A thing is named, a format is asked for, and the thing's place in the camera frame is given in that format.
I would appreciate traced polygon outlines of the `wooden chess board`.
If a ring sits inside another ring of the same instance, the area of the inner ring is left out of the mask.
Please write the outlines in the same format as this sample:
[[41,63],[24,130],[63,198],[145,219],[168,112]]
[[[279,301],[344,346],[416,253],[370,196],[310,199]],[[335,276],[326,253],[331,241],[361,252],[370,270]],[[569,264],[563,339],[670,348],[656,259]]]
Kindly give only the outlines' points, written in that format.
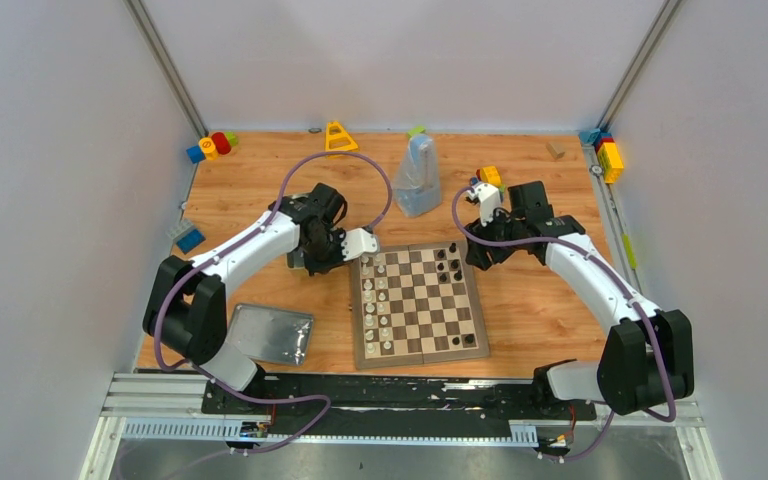
[[434,364],[490,355],[464,240],[386,247],[350,264],[355,366]]

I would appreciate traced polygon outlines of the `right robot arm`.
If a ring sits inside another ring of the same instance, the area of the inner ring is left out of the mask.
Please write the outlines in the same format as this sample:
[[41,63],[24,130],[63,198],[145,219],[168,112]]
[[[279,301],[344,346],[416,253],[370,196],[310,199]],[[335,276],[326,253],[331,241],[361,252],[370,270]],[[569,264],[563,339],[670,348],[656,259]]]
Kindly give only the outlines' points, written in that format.
[[455,223],[467,240],[468,264],[488,270],[516,252],[528,253],[572,289],[606,335],[598,361],[563,360],[535,369],[535,411],[552,418],[580,400],[604,404],[618,415],[644,412],[674,421],[677,400],[694,392],[689,318],[635,290],[582,224],[555,214],[542,182],[506,192],[478,182],[455,196],[479,209],[473,222]]

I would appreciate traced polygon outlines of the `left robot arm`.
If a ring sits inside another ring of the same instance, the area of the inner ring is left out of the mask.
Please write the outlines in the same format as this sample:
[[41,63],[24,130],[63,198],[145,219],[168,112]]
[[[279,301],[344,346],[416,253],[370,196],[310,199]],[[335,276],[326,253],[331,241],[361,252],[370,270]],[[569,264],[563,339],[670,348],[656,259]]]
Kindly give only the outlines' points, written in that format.
[[285,196],[214,254],[190,260],[171,255],[159,267],[143,318],[146,334],[225,383],[228,400],[243,413],[258,411],[266,386],[262,368],[232,339],[228,297],[272,260],[300,254],[309,275],[345,264],[339,227],[348,204],[318,183],[307,194]]

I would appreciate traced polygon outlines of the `silver metal tin box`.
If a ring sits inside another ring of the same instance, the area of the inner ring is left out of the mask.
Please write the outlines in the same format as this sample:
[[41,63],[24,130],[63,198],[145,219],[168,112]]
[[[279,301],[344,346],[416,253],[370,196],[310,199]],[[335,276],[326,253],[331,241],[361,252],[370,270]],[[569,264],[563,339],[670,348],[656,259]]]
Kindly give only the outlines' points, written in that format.
[[290,269],[304,268],[304,252],[310,243],[313,226],[312,192],[305,192],[283,198],[281,212],[289,216],[299,226],[297,246],[287,254],[287,266]]

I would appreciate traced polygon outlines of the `toy car blocks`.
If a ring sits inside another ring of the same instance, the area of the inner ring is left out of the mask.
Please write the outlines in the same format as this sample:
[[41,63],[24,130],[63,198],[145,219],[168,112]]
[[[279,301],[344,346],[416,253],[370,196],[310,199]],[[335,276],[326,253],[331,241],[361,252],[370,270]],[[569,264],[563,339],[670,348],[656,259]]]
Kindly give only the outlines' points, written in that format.
[[485,166],[477,169],[475,174],[470,178],[469,184],[471,188],[474,188],[478,183],[492,185],[497,188],[501,196],[504,196],[505,185],[495,166]]

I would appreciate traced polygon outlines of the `clear bubble wrap bag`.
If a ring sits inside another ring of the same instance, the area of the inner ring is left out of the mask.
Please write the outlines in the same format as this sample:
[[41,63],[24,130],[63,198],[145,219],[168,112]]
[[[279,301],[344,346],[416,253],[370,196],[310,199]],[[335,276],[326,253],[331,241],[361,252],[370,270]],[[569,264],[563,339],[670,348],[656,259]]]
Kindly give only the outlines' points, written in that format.
[[442,203],[438,153],[429,135],[410,138],[392,187],[396,205],[407,218],[424,215]]

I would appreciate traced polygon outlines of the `small wooden block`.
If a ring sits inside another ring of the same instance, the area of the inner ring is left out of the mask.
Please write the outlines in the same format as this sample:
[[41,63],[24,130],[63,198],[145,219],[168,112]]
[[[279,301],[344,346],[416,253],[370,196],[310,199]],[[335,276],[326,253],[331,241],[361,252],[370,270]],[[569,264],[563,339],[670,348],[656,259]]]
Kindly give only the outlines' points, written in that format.
[[563,158],[566,153],[566,149],[563,147],[563,145],[557,142],[547,142],[546,149],[554,160]]

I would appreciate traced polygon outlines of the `silver tin lid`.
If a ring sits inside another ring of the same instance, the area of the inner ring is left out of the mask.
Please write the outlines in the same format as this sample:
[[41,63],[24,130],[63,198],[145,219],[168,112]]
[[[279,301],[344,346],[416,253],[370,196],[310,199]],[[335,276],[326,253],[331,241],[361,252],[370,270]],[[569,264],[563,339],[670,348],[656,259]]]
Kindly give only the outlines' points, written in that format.
[[232,312],[228,341],[254,360],[301,366],[307,358],[313,326],[310,313],[238,303]]

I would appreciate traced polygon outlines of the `yellow trapezoid toy block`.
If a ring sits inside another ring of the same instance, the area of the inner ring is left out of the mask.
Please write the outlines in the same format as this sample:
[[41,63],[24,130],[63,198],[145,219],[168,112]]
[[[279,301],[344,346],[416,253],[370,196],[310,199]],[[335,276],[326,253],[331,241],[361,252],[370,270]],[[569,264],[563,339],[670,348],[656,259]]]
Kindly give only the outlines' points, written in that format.
[[359,150],[357,142],[339,121],[328,122],[324,132],[324,151],[329,155],[340,155]]

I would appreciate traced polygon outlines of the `green block behind bag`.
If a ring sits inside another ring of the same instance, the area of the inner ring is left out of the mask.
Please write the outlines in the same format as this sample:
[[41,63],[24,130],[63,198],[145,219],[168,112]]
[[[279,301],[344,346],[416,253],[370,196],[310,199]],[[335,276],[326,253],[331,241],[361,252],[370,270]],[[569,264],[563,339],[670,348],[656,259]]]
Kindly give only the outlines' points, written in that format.
[[417,135],[423,135],[423,134],[425,134],[425,133],[426,133],[426,131],[427,131],[427,129],[426,129],[426,127],[425,127],[425,126],[423,126],[423,125],[417,125],[417,126],[415,126],[415,127],[411,128],[411,129],[410,129],[410,130],[409,130],[409,131],[406,133],[406,135],[407,135],[407,137],[408,137],[408,138],[413,138],[413,137],[415,137],[415,136],[417,136]]

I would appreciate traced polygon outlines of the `stacked coloured bricks corner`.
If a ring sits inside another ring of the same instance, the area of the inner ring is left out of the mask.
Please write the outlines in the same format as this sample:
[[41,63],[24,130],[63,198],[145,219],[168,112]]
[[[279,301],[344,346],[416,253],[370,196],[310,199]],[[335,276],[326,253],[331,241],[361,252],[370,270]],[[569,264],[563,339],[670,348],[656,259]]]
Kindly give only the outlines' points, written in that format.
[[582,145],[594,149],[604,182],[615,184],[624,173],[625,164],[613,135],[601,129],[591,129],[580,131],[578,138]]

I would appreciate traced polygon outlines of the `blue lego brick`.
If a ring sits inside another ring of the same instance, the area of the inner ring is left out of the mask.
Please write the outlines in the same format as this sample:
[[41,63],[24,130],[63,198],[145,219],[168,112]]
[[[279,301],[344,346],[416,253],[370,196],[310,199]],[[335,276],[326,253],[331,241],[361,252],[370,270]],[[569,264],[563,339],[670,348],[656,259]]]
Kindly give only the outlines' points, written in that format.
[[198,228],[192,228],[177,236],[175,246],[183,253],[188,254],[205,241],[205,236]]

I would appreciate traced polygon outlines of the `red cylinder block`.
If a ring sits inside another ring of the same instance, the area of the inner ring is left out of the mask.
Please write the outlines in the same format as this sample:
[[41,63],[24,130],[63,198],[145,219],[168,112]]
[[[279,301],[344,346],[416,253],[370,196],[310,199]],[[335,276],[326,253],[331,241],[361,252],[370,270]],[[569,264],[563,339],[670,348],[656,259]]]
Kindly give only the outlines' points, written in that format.
[[227,155],[232,150],[232,144],[230,142],[229,137],[225,132],[214,132],[211,135],[211,140],[213,141],[214,146],[216,147],[216,150],[220,156]]

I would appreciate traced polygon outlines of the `grey lego brick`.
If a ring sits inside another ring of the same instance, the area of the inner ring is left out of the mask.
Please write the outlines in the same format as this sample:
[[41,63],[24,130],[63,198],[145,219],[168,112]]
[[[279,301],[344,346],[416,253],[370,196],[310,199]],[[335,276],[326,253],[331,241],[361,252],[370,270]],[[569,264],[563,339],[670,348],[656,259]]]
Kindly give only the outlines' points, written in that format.
[[167,237],[173,242],[177,242],[180,238],[188,235],[193,228],[194,224],[189,219],[182,218],[167,230]]

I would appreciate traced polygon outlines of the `blue cube block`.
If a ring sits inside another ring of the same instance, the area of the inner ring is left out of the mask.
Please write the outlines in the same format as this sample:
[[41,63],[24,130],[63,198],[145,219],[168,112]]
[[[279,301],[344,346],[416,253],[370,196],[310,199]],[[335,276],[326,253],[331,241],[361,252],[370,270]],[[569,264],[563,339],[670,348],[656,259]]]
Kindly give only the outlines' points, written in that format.
[[198,164],[206,159],[205,153],[199,145],[187,148],[186,154],[193,164]]

